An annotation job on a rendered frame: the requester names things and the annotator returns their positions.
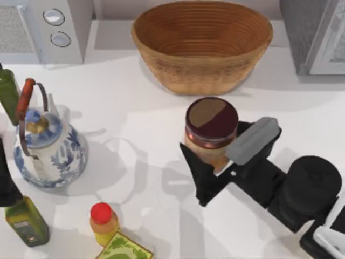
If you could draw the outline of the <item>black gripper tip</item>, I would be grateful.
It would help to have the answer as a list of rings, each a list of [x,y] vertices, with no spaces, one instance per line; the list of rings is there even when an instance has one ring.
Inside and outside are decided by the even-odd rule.
[[[13,181],[3,146],[3,140],[0,136],[0,207],[11,207],[23,199],[15,182]]]

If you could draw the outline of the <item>brown woven basket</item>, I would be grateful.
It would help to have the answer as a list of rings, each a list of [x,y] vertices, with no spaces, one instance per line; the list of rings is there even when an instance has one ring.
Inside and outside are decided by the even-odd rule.
[[[141,13],[132,39],[147,68],[178,94],[223,94],[254,70],[273,38],[261,13],[225,1],[176,1]]]

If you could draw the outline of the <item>dark green bottle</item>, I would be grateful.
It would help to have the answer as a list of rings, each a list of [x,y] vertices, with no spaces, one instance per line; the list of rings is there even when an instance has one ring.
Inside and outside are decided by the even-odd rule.
[[[16,115],[19,94],[20,90],[13,72],[9,69],[4,69],[0,63],[0,103],[14,126],[19,124]]]

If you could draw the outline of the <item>yellow bottle with red cap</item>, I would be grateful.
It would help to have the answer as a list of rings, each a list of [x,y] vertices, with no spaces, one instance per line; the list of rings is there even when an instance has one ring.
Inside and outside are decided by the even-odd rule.
[[[98,202],[92,206],[89,222],[97,243],[102,247],[105,247],[120,230],[117,214],[105,202]]]

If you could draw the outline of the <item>pale microwave oven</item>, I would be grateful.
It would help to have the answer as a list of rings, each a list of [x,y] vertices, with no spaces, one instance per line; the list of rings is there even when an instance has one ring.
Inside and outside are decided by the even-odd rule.
[[[64,14],[62,25],[44,21],[43,12],[50,9]],[[82,64],[93,12],[93,0],[0,0],[0,63]],[[51,43],[50,35],[58,31],[71,38],[68,47]]]

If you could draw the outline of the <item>tan jar with maroon lid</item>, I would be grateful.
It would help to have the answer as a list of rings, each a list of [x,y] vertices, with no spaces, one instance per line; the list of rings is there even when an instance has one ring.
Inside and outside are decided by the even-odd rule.
[[[237,110],[228,101],[218,97],[200,98],[187,109],[184,143],[219,172],[229,162],[225,150],[236,139],[238,125]]]

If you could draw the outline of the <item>olive green square bottle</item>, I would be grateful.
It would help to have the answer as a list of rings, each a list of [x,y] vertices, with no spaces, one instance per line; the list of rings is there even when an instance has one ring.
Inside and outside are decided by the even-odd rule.
[[[49,227],[28,196],[5,208],[5,220],[28,247],[42,246],[50,240]]]

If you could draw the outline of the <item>round grey microwave knob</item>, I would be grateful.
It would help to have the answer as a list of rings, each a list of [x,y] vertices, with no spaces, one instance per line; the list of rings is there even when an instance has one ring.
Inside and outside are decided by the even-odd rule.
[[[54,46],[60,48],[68,47],[71,44],[71,38],[69,35],[61,31],[52,33],[50,35],[50,41]]]
[[[45,10],[43,12],[43,19],[49,25],[60,26],[65,21],[64,14],[58,9]]]

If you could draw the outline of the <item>green and white flat box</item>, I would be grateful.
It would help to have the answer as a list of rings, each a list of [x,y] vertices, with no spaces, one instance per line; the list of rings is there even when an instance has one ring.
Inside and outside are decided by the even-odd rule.
[[[154,259],[154,254],[117,231],[95,259]]]

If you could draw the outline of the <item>blue and white teapot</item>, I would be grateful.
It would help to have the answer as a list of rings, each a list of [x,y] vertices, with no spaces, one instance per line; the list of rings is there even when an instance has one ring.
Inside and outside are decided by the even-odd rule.
[[[52,94],[28,78],[16,108],[13,158],[22,177],[38,188],[63,187],[86,168],[88,144],[58,112]]]

